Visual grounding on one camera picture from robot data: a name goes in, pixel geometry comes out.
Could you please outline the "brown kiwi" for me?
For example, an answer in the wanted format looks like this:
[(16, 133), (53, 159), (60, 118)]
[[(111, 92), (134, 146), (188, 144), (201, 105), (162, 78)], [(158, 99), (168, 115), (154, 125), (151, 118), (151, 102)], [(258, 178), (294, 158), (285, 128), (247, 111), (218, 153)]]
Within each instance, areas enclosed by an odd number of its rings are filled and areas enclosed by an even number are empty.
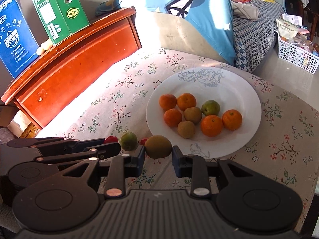
[(202, 119), (202, 111), (198, 107), (189, 107), (184, 111), (184, 118), (197, 125)]
[(191, 121), (182, 121), (178, 124), (177, 131), (181, 137), (190, 139), (195, 135), (196, 126)]
[(168, 157), (172, 150), (171, 142), (162, 135), (153, 135), (145, 143), (146, 153), (152, 159)]

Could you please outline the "orange mandarin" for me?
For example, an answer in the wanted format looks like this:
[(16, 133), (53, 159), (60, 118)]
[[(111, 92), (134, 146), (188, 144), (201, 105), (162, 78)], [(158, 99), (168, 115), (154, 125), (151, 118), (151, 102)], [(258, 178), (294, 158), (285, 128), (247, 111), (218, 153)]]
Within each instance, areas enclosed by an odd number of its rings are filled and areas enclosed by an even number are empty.
[(227, 110), (222, 115), (222, 122), (226, 129), (235, 131), (241, 127), (243, 117), (238, 110)]
[(208, 137), (218, 136), (223, 131), (222, 119), (216, 115), (205, 116), (200, 124), (201, 132)]
[(177, 105), (181, 111), (185, 111), (190, 107), (195, 107), (197, 105), (197, 101), (191, 93), (183, 93), (178, 97)]
[(174, 109), (177, 105), (177, 98), (173, 94), (163, 94), (159, 98), (159, 105), (164, 111)]
[(182, 114), (177, 109), (169, 109), (165, 111), (163, 119), (169, 127), (177, 127), (182, 121)]

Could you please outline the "green lime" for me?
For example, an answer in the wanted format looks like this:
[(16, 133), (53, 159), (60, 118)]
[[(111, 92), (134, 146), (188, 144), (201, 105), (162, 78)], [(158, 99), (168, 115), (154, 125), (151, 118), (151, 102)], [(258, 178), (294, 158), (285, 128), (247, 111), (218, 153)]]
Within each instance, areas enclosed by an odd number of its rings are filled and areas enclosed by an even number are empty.
[(208, 100), (202, 104), (201, 110), (205, 116), (217, 116), (220, 112), (220, 105), (215, 100)]
[(137, 136), (131, 132), (125, 132), (119, 140), (119, 144), (124, 151), (133, 151), (137, 146)]

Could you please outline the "red cherry tomato upper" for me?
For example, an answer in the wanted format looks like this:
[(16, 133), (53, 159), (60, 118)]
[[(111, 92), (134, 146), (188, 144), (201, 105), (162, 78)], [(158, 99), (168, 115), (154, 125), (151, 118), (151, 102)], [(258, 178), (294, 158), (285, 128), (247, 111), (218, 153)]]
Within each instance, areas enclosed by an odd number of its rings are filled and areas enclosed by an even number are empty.
[(104, 140), (104, 144), (109, 144), (109, 143), (113, 143), (113, 142), (118, 142), (118, 138), (116, 136), (108, 136), (107, 138), (105, 138)]

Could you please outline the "red cherry tomato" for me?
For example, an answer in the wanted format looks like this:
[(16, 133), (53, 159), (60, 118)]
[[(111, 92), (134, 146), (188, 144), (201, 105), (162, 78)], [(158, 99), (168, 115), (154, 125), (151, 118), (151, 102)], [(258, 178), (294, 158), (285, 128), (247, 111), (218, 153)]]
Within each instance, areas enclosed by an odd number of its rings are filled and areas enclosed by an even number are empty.
[(116, 136), (108, 136), (107, 138), (105, 138), (104, 140), (104, 144), (109, 144), (109, 143), (113, 143), (113, 142), (118, 142), (118, 138)]
[(148, 140), (148, 138), (143, 138), (140, 140), (140, 145), (145, 145), (146, 141)]

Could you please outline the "red cherry tomato lower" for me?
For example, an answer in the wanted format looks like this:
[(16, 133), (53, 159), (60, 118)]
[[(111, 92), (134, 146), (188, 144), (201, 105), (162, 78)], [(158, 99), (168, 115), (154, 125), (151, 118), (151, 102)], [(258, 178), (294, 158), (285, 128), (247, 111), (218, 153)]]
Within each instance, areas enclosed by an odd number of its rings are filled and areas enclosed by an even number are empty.
[(140, 145), (145, 145), (146, 141), (148, 140), (148, 138), (143, 138), (140, 140)]

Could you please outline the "yellow cardboard box on floor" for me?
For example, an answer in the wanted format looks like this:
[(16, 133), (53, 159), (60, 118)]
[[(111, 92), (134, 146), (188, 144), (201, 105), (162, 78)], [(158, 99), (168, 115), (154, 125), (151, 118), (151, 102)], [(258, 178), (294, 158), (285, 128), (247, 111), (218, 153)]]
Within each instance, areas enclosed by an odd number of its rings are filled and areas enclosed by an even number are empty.
[(41, 131), (21, 110), (15, 114), (8, 125), (8, 129), (17, 138), (35, 138)]

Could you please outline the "white floral plate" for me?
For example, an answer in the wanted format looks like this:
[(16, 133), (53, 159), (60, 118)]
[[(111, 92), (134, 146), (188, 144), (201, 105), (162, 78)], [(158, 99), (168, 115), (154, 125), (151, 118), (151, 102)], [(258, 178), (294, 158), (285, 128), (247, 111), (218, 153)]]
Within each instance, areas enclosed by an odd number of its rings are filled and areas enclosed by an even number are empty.
[(206, 159), (241, 149), (257, 132), (261, 103), (241, 76), (217, 68), (193, 68), (166, 79), (151, 95), (146, 118), (153, 135), (168, 138), (184, 154)]

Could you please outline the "egg on cabinet left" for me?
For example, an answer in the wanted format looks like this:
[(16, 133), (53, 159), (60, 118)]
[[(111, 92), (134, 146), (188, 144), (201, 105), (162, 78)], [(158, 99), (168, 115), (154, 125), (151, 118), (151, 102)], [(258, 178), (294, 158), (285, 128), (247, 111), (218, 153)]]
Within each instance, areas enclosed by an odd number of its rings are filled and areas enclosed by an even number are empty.
[(37, 54), (38, 56), (41, 56), (44, 52), (45, 52), (45, 50), (44, 50), (42, 47), (39, 47), (39, 48), (36, 50), (36, 54)]

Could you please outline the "egg on cabinet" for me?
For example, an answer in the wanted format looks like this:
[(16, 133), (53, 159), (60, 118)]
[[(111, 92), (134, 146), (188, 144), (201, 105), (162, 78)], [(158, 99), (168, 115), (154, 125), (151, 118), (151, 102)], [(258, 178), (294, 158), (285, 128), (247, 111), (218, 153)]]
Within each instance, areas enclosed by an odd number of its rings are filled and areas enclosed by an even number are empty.
[(39, 48), (36, 50), (36, 54), (37, 54), (38, 56), (41, 56), (44, 52), (45, 52), (45, 50), (44, 50), (42, 47), (39, 47)]
[(49, 38), (47, 39), (45, 42), (43, 42), (40, 47), (44, 50), (44, 51), (48, 51), (51, 47), (53, 47), (53, 42), (52, 40)]

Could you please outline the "egg on cabinet right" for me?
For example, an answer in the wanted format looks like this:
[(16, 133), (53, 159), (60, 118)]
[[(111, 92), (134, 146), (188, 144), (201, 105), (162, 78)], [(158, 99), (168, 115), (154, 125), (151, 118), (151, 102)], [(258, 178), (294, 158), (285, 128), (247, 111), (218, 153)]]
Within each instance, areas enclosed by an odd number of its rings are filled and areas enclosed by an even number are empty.
[(51, 47), (53, 47), (53, 42), (52, 40), (49, 38), (47, 39), (45, 42), (43, 42), (40, 47), (44, 50), (44, 51), (48, 51)]

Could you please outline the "blue cardboard box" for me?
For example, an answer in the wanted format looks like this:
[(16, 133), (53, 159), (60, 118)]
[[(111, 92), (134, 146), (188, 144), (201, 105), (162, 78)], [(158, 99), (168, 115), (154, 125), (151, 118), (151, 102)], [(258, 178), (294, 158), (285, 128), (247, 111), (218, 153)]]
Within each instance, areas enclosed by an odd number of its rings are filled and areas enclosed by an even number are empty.
[(1, 60), (13, 78), (38, 58), (38, 48), (16, 0), (1, 0)]

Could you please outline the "houndstooth sofa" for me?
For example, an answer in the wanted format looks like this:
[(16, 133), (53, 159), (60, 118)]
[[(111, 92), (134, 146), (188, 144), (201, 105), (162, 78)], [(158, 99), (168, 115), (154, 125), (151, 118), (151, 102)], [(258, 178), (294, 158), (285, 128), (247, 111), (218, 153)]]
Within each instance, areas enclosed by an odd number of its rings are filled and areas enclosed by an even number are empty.
[(234, 63), (243, 71), (253, 72), (274, 47), (276, 20), (284, 13), (284, 7), (277, 2), (261, 0), (249, 0), (244, 4), (258, 7), (260, 15), (255, 21), (233, 15)]

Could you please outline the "green cardboard box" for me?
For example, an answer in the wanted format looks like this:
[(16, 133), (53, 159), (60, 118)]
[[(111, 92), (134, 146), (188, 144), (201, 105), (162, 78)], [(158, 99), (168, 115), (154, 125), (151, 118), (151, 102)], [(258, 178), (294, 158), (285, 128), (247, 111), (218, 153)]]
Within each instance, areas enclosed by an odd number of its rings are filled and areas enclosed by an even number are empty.
[(32, 0), (53, 45), (90, 25), (80, 0)]

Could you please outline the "blue shark cushion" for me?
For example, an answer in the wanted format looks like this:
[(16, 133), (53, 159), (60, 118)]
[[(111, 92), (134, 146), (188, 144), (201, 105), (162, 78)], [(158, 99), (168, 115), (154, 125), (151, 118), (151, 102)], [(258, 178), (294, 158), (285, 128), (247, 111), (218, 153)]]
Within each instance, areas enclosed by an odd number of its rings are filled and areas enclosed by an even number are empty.
[(233, 12), (230, 0), (110, 0), (96, 16), (134, 7), (143, 47), (192, 53), (235, 64)]

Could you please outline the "white plastic basket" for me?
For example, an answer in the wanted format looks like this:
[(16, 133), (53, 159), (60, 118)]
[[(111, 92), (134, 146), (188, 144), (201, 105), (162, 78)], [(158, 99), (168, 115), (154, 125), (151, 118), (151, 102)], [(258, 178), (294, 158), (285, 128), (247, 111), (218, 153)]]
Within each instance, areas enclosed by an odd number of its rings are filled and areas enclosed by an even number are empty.
[(278, 56), (280, 59), (290, 62), (291, 64), (302, 68), (310, 74), (315, 74), (319, 64), (317, 56), (282, 40), (278, 31), (277, 38)]

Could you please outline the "beige garment on sofa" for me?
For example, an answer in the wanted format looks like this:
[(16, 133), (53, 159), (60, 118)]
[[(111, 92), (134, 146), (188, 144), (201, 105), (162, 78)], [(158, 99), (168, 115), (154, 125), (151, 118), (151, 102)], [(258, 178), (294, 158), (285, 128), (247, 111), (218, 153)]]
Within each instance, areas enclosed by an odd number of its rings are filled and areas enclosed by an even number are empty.
[(258, 20), (260, 11), (258, 7), (254, 5), (244, 4), (244, 3), (235, 3), (231, 1), (231, 7), (233, 15), (246, 19), (246, 20)]

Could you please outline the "snack bag in basket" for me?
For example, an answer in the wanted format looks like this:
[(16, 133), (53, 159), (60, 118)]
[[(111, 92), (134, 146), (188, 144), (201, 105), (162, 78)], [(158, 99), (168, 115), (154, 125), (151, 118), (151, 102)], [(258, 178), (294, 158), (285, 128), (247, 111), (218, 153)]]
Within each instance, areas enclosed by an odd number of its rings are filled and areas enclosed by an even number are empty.
[(298, 28), (286, 20), (278, 18), (276, 24), (279, 35), (286, 40), (292, 39), (298, 34)]

